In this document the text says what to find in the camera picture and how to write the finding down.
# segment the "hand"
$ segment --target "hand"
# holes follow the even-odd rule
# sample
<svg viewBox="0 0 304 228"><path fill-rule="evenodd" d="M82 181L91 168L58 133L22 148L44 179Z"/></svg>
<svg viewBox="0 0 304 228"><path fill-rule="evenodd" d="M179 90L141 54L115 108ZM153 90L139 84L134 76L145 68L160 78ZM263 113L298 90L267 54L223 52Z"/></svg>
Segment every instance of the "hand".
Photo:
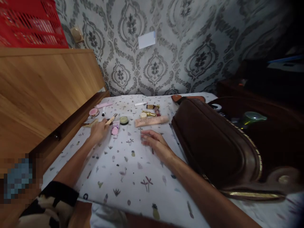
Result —
<svg viewBox="0 0 304 228"><path fill-rule="evenodd" d="M161 134L158 134L153 130L141 131L141 134L141 137L145 139L142 144L152 147L160 161L165 165L171 158L176 156Z"/></svg>
<svg viewBox="0 0 304 228"><path fill-rule="evenodd" d="M107 122L107 119L103 119L101 122L98 122L94 124L94 126L91 128L91 135L88 138L89 141L92 142L92 144L97 144L101 140L103 140L109 131L109 125L105 125Z"/></svg>

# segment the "flamingo print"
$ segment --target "flamingo print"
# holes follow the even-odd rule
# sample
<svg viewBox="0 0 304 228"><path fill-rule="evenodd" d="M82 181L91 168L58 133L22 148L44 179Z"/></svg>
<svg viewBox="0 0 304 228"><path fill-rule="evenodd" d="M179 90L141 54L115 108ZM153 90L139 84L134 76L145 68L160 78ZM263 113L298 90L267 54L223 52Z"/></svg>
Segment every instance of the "flamingo print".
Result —
<svg viewBox="0 0 304 228"><path fill-rule="evenodd" d="M120 179L120 181L122 182L122 181L123 181L124 176L127 174L127 168L125 167L125 168L124 168L124 172L119 172L119 174L121 175L121 179Z"/></svg>

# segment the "red plastic basket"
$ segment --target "red plastic basket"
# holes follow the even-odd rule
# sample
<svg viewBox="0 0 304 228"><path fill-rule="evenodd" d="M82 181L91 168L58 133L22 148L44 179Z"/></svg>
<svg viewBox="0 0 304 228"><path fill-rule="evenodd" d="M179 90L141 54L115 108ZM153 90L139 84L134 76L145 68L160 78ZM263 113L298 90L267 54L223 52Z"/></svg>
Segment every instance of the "red plastic basket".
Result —
<svg viewBox="0 0 304 228"><path fill-rule="evenodd" d="M0 0L0 47L69 48L53 0Z"/></svg>

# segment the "open bag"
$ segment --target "open bag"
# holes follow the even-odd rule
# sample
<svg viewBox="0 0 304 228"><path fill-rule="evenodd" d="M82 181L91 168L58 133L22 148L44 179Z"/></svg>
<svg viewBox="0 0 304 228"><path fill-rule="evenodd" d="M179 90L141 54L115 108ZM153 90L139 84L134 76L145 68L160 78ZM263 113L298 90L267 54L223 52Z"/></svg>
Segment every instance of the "open bag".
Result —
<svg viewBox="0 0 304 228"><path fill-rule="evenodd" d="M207 103L181 102L173 129L189 165L227 197L241 200L283 200L304 190L304 118L265 101L222 97L226 116L241 118L246 111L267 117L242 131Z"/></svg>

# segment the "green lid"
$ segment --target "green lid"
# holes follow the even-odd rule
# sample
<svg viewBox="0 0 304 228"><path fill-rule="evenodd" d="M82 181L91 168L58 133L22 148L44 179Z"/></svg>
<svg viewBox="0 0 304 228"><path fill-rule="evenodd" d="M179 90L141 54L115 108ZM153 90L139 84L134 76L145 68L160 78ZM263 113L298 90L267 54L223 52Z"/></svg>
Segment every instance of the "green lid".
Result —
<svg viewBox="0 0 304 228"><path fill-rule="evenodd" d="M120 117L119 121L121 125L127 125L129 123L128 117Z"/></svg>

